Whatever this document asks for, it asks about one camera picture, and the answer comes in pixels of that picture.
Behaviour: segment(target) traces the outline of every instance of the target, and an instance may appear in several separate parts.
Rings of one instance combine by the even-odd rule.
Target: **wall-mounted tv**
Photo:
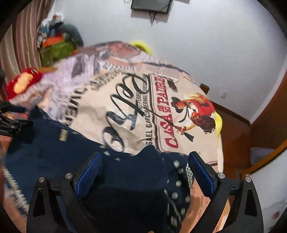
[[[172,0],[133,0],[131,9],[168,13]]]

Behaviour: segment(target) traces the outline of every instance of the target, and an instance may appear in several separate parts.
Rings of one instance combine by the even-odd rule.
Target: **brown wooden floor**
[[[222,149],[224,174],[229,178],[240,178],[242,170],[250,167],[250,129],[242,121],[216,109],[222,118]]]

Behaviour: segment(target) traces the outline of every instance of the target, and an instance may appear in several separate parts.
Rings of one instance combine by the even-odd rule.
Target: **cowboy illustration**
[[[178,129],[180,134],[184,134],[185,131],[189,131],[195,126],[199,126],[205,134],[211,133],[215,130],[215,121],[211,116],[215,112],[215,109],[210,100],[202,94],[196,93],[190,95],[185,100],[180,100],[176,97],[172,97],[171,106],[175,108],[177,113],[182,113],[186,109],[184,119],[179,122],[183,122],[186,116],[189,116],[189,109],[192,110],[189,116],[191,124],[182,126]]]

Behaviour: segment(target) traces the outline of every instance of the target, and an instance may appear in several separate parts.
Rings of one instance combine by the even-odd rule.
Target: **blanket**
[[[80,49],[10,102],[38,105],[51,119],[119,152],[134,155],[147,145],[159,152],[197,151],[217,172],[223,170],[214,107],[193,78],[120,41]],[[208,202],[195,181],[183,232]]]

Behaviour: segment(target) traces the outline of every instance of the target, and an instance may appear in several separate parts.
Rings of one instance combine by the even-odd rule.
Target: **red cloth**
[[[41,78],[42,73],[34,68],[22,71],[20,75],[16,76],[14,80],[5,87],[8,93],[6,100],[24,93],[29,86],[39,82]]]
[[[194,104],[194,106],[198,110],[198,114],[194,113],[194,116],[195,117],[197,115],[198,116],[203,116],[203,115],[210,116],[213,112],[215,112],[214,106],[212,105],[211,101],[208,100],[206,97],[204,96],[199,96],[199,97],[204,100],[203,104],[200,104],[196,100],[191,100],[191,103]]]

